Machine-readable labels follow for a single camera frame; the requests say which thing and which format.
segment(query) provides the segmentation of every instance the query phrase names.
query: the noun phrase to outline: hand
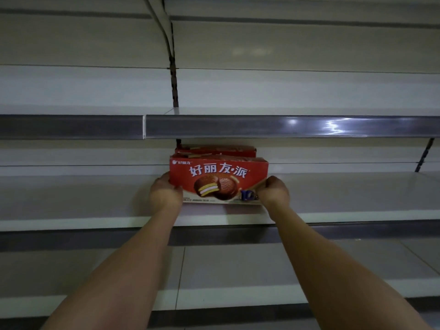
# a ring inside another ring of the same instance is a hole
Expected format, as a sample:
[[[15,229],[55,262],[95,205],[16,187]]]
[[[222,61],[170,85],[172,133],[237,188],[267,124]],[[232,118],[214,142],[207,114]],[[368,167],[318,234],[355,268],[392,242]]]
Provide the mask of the hand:
[[[151,211],[155,213],[164,210],[180,211],[184,200],[182,187],[174,187],[169,182],[169,172],[157,178],[150,188]]]
[[[268,210],[273,206],[289,207],[289,190],[282,180],[275,176],[270,176],[266,180],[266,185],[256,190],[258,198]]]

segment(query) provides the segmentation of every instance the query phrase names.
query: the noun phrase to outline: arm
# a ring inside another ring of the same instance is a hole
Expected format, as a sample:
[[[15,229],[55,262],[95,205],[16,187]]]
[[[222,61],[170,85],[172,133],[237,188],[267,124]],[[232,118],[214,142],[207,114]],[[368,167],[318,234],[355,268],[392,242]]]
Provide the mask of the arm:
[[[431,329],[392,287],[309,227],[289,207],[281,180],[269,177],[258,196],[322,330]]]
[[[154,182],[149,197],[148,223],[59,305],[43,330],[146,328],[182,190],[171,186],[165,174]]]

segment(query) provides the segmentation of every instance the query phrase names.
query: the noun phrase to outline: forearm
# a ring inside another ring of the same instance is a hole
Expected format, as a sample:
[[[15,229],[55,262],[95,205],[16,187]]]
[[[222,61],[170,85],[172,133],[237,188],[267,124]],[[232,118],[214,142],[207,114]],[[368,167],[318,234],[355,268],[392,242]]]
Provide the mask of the forearm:
[[[316,233],[293,210],[274,206],[269,214],[323,330],[429,329],[393,288]]]
[[[168,208],[156,213],[63,301],[44,330],[144,329],[178,212]]]

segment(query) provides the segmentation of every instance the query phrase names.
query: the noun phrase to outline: red box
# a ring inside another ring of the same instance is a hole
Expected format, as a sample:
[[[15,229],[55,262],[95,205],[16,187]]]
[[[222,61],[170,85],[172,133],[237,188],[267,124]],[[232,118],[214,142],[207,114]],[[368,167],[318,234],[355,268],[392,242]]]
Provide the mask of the red box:
[[[179,145],[174,152],[256,157],[256,149],[253,146]]]
[[[170,183],[184,189],[184,202],[260,204],[255,190],[268,167],[261,157],[176,153],[169,161]]]

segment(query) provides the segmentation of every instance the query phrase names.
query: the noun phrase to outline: snack box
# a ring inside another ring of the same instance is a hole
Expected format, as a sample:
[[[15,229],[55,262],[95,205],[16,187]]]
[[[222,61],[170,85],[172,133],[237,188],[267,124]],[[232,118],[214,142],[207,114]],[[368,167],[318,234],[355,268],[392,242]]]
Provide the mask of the snack box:
[[[229,155],[241,157],[256,157],[256,149],[252,146],[223,146],[223,145],[179,145],[175,153]]]
[[[176,153],[169,180],[184,189],[184,202],[260,204],[255,190],[265,183],[268,167],[261,157]]]

